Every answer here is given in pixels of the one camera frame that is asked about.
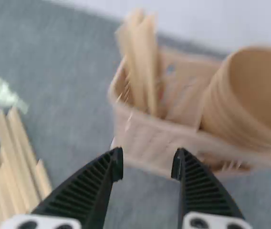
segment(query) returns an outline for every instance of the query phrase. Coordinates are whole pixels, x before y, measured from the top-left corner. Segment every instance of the gray floor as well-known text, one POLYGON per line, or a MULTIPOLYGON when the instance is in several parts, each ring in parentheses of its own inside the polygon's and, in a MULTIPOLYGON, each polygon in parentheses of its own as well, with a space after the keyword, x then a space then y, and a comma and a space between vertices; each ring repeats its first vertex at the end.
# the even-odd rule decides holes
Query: gray floor
MULTIPOLYGON (((117 26, 40 0, 0 0, 0 76, 30 105, 23 120, 54 187, 109 148, 113 124, 106 92, 120 61, 117 26)), ((160 42, 213 54, 189 43, 160 42)), ((176 228, 179 184, 135 168, 124 173, 104 228, 176 228)), ((224 185, 254 228, 271 228, 271 170, 224 185)))

